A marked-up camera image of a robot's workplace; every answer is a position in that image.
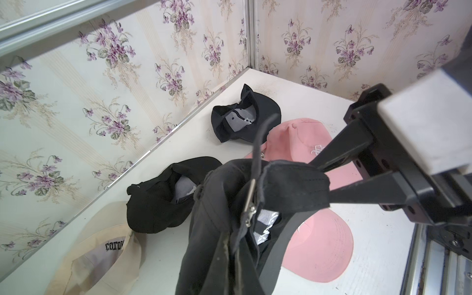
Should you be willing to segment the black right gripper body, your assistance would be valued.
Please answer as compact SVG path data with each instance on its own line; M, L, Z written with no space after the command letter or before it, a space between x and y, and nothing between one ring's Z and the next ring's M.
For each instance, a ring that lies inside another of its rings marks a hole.
M373 136L373 142L355 160L364 177L386 172L399 173L406 183L407 196L384 204L385 210L402 209L411 222L427 225L470 225L472 223L472 176L454 168L427 175L377 111L378 103L391 96L383 84L365 89L349 106L346 123L358 120Z

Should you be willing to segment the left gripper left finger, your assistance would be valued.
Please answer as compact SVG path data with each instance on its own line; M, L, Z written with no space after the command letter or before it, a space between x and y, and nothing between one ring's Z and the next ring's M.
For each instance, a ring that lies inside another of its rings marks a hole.
M202 295L234 295L236 282L235 254L231 250L230 235L222 233L207 272Z

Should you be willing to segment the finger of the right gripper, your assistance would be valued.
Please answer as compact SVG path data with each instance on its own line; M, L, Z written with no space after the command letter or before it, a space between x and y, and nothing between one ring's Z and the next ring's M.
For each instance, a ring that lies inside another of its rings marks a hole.
M330 172L356 159L374 142L374 136L360 119L355 119L309 164L321 172Z
M415 196L413 188L400 172L388 172L331 191L329 202L405 205Z

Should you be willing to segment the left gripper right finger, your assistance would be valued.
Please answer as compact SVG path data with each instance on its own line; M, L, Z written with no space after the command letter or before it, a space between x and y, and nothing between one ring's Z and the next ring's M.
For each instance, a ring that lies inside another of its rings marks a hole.
M236 295L264 295L247 243L236 251Z

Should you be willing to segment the pink cap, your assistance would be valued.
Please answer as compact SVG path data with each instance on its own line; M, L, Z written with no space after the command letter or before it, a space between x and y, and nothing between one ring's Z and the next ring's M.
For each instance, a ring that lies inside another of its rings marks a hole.
M330 209L323 209L303 222L291 237L282 267L317 283L340 277L354 251L348 224Z
M309 163L331 142L332 137L323 123L308 119L295 119L281 123L270 130L261 146L265 161L285 160ZM335 190L362 180L353 163L336 168L326 175L330 189Z

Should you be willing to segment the dark grey baseball cap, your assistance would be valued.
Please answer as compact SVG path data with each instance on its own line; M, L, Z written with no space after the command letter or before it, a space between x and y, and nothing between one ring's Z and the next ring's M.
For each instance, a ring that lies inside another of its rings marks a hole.
M289 241L311 215L329 207L329 178L300 162L261 158L261 144L275 115L256 134L250 159L229 161L195 190L189 243L179 272L178 295L201 295L216 245L230 235L235 254L247 243L264 294L274 291Z

